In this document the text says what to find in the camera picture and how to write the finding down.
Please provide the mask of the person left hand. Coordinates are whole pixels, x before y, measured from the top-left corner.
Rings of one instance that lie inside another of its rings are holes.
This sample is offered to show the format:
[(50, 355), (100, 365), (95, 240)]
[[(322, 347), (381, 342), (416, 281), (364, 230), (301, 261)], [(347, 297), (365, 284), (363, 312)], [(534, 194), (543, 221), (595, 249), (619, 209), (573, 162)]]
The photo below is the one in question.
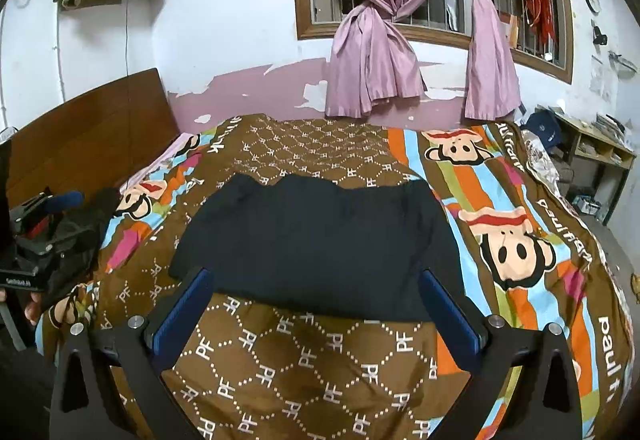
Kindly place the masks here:
[[(0, 289), (0, 301), (2, 303), (6, 301), (5, 289)], [(25, 318), (32, 325), (36, 325), (37, 322), (39, 321), (39, 317), (41, 315), (41, 303), (42, 303), (42, 294), (31, 293), (29, 296), (29, 301), (27, 301), (27, 303), (24, 306)]]

